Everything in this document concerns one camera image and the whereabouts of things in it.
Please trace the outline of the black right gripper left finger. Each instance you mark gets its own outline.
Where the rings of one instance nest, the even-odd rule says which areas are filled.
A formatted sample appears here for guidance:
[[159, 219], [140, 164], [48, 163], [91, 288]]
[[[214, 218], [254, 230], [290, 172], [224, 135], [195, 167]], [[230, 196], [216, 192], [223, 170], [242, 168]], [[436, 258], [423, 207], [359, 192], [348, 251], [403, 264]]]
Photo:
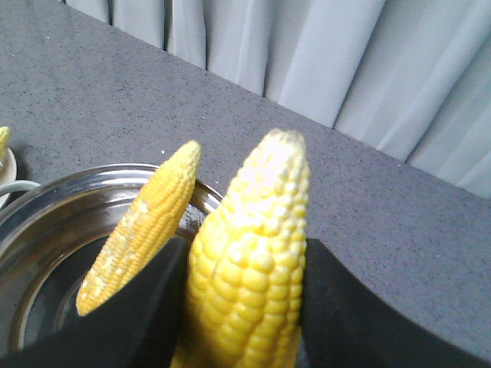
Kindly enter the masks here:
[[3, 367], [168, 367], [180, 334], [189, 243], [169, 241], [98, 309], [1, 359]]

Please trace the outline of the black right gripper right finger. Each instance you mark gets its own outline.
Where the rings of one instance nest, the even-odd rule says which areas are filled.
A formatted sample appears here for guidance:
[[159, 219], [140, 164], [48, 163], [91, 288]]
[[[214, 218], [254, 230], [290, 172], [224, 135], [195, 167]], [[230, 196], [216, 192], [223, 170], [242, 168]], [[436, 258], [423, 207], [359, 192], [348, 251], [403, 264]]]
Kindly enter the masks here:
[[301, 313], [311, 367], [488, 367], [489, 360], [414, 323], [307, 240]]

